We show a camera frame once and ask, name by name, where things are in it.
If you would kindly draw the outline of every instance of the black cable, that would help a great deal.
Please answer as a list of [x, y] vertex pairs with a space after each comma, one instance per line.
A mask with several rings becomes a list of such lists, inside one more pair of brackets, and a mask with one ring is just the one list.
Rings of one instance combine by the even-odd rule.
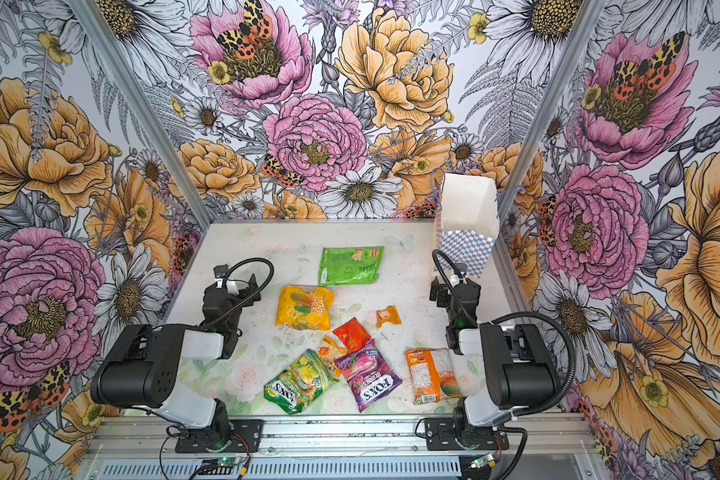
[[560, 386], [560, 390], [558, 390], [556, 394], [552, 395], [552, 397], [550, 397], [546, 402], [540, 403], [537, 406], [513, 410], [512, 415], [516, 417], [533, 415], [535, 413], [542, 413], [548, 408], [557, 405], [557, 403], [562, 400], [563, 397], [565, 397], [565, 394], [568, 393], [568, 390], [574, 384], [574, 377], [576, 375], [576, 349], [574, 347], [574, 340], [570, 337], [568, 331], [563, 328], [562, 325], [558, 322], [538, 312], [512, 312], [508, 313], [507, 315], [500, 316], [491, 323], [497, 325], [502, 322], [507, 322], [509, 320], [514, 320], [526, 316], [541, 320], [542, 322], [551, 325], [552, 328], [554, 328], [560, 334], [560, 336], [563, 338], [563, 343], [565, 343], [565, 349], [566, 351], [568, 351], [568, 371], [565, 374], [565, 379]]
[[258, 295], [259, 293], [261, 293], [261, 291], [264, 290], [264, 287], [266, 287], [267, 285], [269, 285], [269, 282], [272, 281], [272, 277], [275, 275], [275, 266], [272, 264], [272, 262], [270, 262], [270, 261], [267, 260], [266, 258], [255, 257], [255, 258], [248, 258], [248, 259], [245, 259], [245, 260], [243, 260], [243, 261], [241, 261], [241, 262], [238, 262], [238, 263], [235, 264], [232, 268], [230, 268], [230, 269], [226, 272], [226, 275], [224, 275], [224, 280], [223, 280], [223, 282], [221, 283], [221, 288], [223, 288], [224, 290], [226, 290], [226, 282], [227, 282], [228, 279], [230, 278], [230, 275], [232, 274], [233, 271], [235, 271], [235, 270], [237, 270], [238, 268], [240, 268], [240, 266], [243, 266], [243, 265], [245, 265], [245, 264], [252, 264], [252, 263], [254, 263], [254, 262], [259, 262], [259, 263], [261, 263], [261, 264], [267, 264], [267, 265], [269, 266], [269, 275], [267, 275], [267, 278], [264, 280], [264, 283], [262, 283], [262, 284], [259, 285], [257, 288], [255, 288], [255, 289], [253, 290], [253, 292], [251, 292], [248, 296], [246, 296], [245, 298], [243, 298], [242, 300], [240, 300], [240, 302], [236, 303], [230, 310], [228, 310], [227, 312], [224, 312], [224, 313], [221, 314], [218, 318], [212, 320], [208, 325], [205, 325], [205, 326], [200, 330], [201, 332], [207, 332], [211, 327], [213, 327], [213, 326], [215, 326], [215, 325], [218, 325], [219, 323], [223, 322], [224, 320], [226, 320], [227, 318], [229, 318], [230, 316], [232, 316], [232, 314], [233, 314], [234, 312], [237, 312], [238, 310], [240, 310], [240, 309], [242, 308], [242, 306], [245, 305], [245, 304], [248, 302], [248, 300], [250, 300], [250, 299], [253, 298], [254, 296], [256, 296], [256, 295]]
[[[177, 429], [178, 432], [171, 433], [170, 432], [171, 427]], [[160, 450], [157, 453], [157, 461], [160, 464], [160, 473], [163, 474], [163, 477], [165, 478], [165, 480], [170, 480], [170, 478], [168, 478], [168, 475], [166, 474], [166, 470], [163, 467], [163, 449], [165, 448], [166, 444], [168, 443], [168, 440], [170, 440], [171, 438], [182, 437], [182, 436], [186, 436], [186, 428], [184, 428], [183, 426], [180, 426], [180, 424], [177, 423], [175, 425], [168, 425], [168, 427], [166, 427], [166, 439], [163, 440], [163, 445], [160, 446]]]
[[420, 425], [422, 424], [422, 420], [424, 420], [424, 419], [423, 419], [423, 418], [420, 418], [420, 419], [418, 420], [418, 422], [416, 422], [416, 426], [413, 427], [413, 433], [414, 433], [414, 435], [416, 435], [417, 437], [423, 438], [424, 440], [426, 440], [427, 437], [425, 437], [425, 436], [420, 436], [420, 435], [418, 434], [418, 426], [420, 426]]
[[441, 257], [445, 260], [447, 264], [450, 265], [450, 267], [453, 269], [454, 273], [458, 275], [460, 279], [464, 278], [464, 274], [459, 271], [459, 269], [456, 267], [456, 264], [453, 263], [453, 261], [448, 258], [448, 255], [445, 254], [442, 250], [434, 249], [432, 250], [432, 260], [434, 260], [434, 266], [438, 269], [438, 272], [440, 273], [440, 276], [443, 277], [443, 282], [445, 282], [445, 287], [448, 288], [448, 292], [451, 293], [451, 296], [454, 300], [456, 300], [456, 304], [458, 305], [459, 309], [461, 309], [461, 312], [464, 314], [464, 316], [467, 317], [467, 320], [469, 320], [473, 326], [478, 326], [478, 321], [472, 315], [467, 312], [467, 309], [464, 307], [464, 304], [461, 302], [461, 299], [454, 293], [454, 287], [451, 285], [451, 280], [448, 278], [448, 276], [445, 275], [445, 270], [443, 270], [443, 266], [440, 264], [440, 260], [438, 257]]
[[523, 450], [525, 450], [525, 443], [528, 440], [528, 430], [526, 430], [525, 428], [520, 428], [520, 427], [505, 427], [505, 426], [499, 427], [498, 430], [500, 432], [519, 433], [522, 435], [522, 438], [520, 439], [520, 444], [518, 445], [518, 450], [514, 454], [514, 458], [512, 458], [512, 462], [510, 462], [507, 469], [504, 470], [504, 472], [502, 472], [501, 475], [494, 478], [494, 480], [506, 480], [506, 478], [509, 476], [509, 474], [512, 473], [514, 468], [516, 466], [518, 466], [518, 462], [520, 461], [520, 456], [523, 455]]

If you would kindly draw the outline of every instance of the purple candy bag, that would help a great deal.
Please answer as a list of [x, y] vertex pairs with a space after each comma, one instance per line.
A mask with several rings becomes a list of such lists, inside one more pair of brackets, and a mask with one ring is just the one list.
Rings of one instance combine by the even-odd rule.
[[376, 350], [373, 340], [367, 341], [360, 350], [336, 359], [336, 366], [352, 388], [360, 412], [402, 383]]

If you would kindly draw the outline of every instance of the paper bag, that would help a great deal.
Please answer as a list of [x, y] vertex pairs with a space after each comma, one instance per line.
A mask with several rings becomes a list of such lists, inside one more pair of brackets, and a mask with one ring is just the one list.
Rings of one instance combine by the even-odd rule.
[[480, 278], [499, 232], [496, 183], [479, 175], [446, 174], [434, 218], [435, 243]]

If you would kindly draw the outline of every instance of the white table surface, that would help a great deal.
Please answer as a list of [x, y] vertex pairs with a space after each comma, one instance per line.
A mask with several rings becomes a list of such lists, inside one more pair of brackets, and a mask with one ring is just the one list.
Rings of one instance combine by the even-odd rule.
[[[211, 225], [176, 294], [167, 322], [192, 325], [201, 322], [202, 294], [214, 281], [214, 266], [261, 256], [274, 264], [275, 275], [262, 292], [262, 300], [242, 310], [243, 334], [232, 358], [182, 362], [179, 380], [204, 395], [223, 400], [231, 416], [282, 415], [277, 405], [263, 398], [263, 386], [301, 352], [316, 349], [326, 332], [275, 326], [280, 289], [286, 285], [315, 285], [324, 246], [384, 246], [375, 283], [330, 287], [336, 296], [328, 311], [331, 330], [357, 317], [392, 370], [403, 379], [403, 384], [363, 414], [450, 412], [454, 400], [413, 405], [411, 376], [404, 358], [404, 352], [413, 348], [446, 347], [447, 314], [429, 300], [429, 285], [434, 277], [432, 230], [432, 222], [426, 220], [259, 221]], [[393, 251], [388, 237], [412, 245], [413, 250]], [[246, 265], [232, 278], [248, 280], [250, 274], [255, 273], [261, 283], [266, 271], [263, 264]], [[482, 285], [480, 321], [510, 312], [492, 260], [478, 282]], [[376, 310], [389, 305], [398, 308], [402, 325], [385, 323], [377, 329]], [[482, 359], [451, 353], [451, 362], [463, 395], [484, 385]], [[357, 413], [354, 396], [344, 379], [304, 411], [307, 415]]]

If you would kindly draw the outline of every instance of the red candy wrapper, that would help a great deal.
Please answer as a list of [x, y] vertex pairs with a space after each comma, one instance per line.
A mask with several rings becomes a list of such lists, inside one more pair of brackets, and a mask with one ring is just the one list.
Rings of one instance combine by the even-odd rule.
[[358, 323], [356, 318], [335, 329], [333, 333], [344, 343], [344, 346], [346, 346], [350, 352], [360, 350], [365, 343], [371, 339], [371, 336], [365, 331], [362, 325]]

